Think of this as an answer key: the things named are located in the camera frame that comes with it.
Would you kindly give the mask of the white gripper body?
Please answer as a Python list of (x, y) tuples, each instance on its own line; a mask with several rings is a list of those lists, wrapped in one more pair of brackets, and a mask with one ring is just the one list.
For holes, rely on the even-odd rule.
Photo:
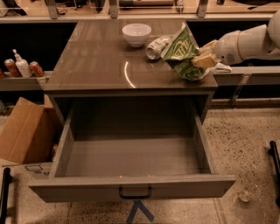
[(223, 35), (216, 43), (213, 52), (224, 65), (240, 64), (242, 57), (239, 53), (238, 38), (240, 31), (232, 31)]

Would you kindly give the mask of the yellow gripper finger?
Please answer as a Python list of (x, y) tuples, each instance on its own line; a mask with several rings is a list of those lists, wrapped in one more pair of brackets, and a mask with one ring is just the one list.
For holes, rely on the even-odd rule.
[(199, 48), (199, 53), (202, 54), (202, 53), (206, 53), (208, 51), (211, 52), (214, 49), (216, 44), (217, 44), (216, 39), (208, 42), (207, 44), (205, 44), (205, 45), (203, 45), (202, 47)]
[(220, 59), (213, 53), (209, 53), (207, 55), (200, 55), (196, 56), (192, 59), (192, 64), (195, 67), (203, 67), (203, 68), (208, 68), (208, 67), (214, 67)]

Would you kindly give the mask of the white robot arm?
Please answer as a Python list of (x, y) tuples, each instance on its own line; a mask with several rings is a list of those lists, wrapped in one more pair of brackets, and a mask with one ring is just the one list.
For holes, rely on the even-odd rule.
[(251, 59), (280, 59), (280, 10), (271, 17), (269, 24), (232, 31), (203, 45), (192, 63), (207, 68), (218, 63), (231, 66)]

